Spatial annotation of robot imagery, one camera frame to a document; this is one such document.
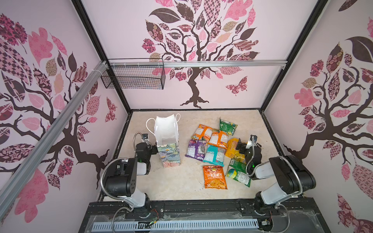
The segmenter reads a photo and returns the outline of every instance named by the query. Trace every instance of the pink wall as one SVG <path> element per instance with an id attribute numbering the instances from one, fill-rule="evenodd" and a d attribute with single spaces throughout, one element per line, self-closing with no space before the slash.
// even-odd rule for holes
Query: pink wall
<path id="1" fill-rule="evenodd" d="M 250 59 L 286 59 L 315 3 L 315 0 L 114 0 L 110 4 L 84 1 L 109 58 L 152 56 L 169 57 L 170 61 L 204 60 L 205 52 L 206 60 L 220 56 L 230 60 L 236 54 L 248 52 L 250 55 L 246 57 Z M 163 11 L 174 16 L 166 16 Z M 200 16 L 207 23 L 206 30 L 185 29 L 192 27 L 193 21 L 199 24 Z M 236 33 L 241 23 L 243 28 Z M 250 30 L 252 35 L 245 36 Z M 261 106 L 279 71 L 279 67 L 225 69 L 193 69 L 190 77 L 188 68 L 167 69 L 163 90 L 123 91 L 131 108 L 255 108 Z M 201 76 L 206 70 L 208 77 Z"/>
<path id="2" fill-rule="evenodd" d="M 12 1 L 2 3 L 0 13 L 2 187 L 99 58 L 68 0 Z M 77 232 L 97 199 L 99 173 L 126 115 L 116 92 L 99 79 L 2 219 L 1 231 Z"/>
<path id="3" fill-rule="evenodd" d="M 266 116 L 331 232 L 373 229 L 373 2 L 331 1 Z"/>

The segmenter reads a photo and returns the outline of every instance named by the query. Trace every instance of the butterfly decal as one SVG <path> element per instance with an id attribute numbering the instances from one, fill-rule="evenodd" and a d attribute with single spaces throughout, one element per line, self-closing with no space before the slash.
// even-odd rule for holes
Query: butterfly decal
<path id="1" fill-rule="evenodd" d="M 106 102 L 107 102 L 107 106 L 109 107 L 109 112 L 108 114 L 106 114 L 106 117 L 105 117 L 105 122 L 108 122 L 110 120 L 114 120 L 115 119 L 115 110 L 116 110 L 116 106 L 115 104 L 112 104 L 111 100 L 109 100 L 109 98 L 106 97 Z"/>
<path id="2" fill-rule="evenodd" d="M 237 93 L 241 90 L 246 90 L 247 88 L 247 85 L 245 84 L 247 82 L 247 76 L 244 77 L 243 79 L 241 79 L 241 81 L 239 82 L 238 85 L 228 85 L 226 86 L 226 88 L 228 88 L 229 90 L 232 90 L 232 93 L 235 94 L 237 96 Z"/>

